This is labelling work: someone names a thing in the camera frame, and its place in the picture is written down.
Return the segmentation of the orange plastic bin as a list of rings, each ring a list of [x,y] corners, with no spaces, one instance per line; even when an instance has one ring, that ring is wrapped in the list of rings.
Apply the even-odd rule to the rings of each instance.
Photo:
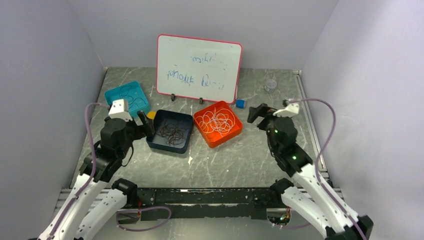
[[[194,124],[210,148],[215,148],[242,132],[243,124],[225,101],[218,101],[193,115]]]

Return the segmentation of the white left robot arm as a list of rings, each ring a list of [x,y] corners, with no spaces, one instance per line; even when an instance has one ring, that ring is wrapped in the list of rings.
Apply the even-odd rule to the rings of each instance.
[[[70,194],[39,240],[91,240],[118,210],[141,203],[138,186],[120,178],[101,202],[92,206],[115,172],[124,166],[123,160],[128,151],[133,151],[134,141],[154,135],[152,119],[143,111],[137,115],[140,125],[127,111],[110,110],[100,139],[85,157]]]

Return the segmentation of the navy blue tray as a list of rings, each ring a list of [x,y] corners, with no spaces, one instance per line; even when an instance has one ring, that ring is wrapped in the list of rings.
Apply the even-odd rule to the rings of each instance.
[[[190,114],[160,109],[153,119],[155,134],[147,137],[152,149],[184,154],[189,146],[194,118]]]

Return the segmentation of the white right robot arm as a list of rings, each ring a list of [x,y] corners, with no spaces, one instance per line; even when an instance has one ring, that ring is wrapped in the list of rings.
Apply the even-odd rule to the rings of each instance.
[[[359,215],[337,195],[323,179],[312,158],[298,145],[298,131],[292,117],[300,111],[297,103],[276,109],[265,103],[249,107],[247,122],[265,131],[271,156],[289,179],[275,182],[270,202],[275,207],[286,205],[299,213],[325,240],[368,240],[374,223]]]

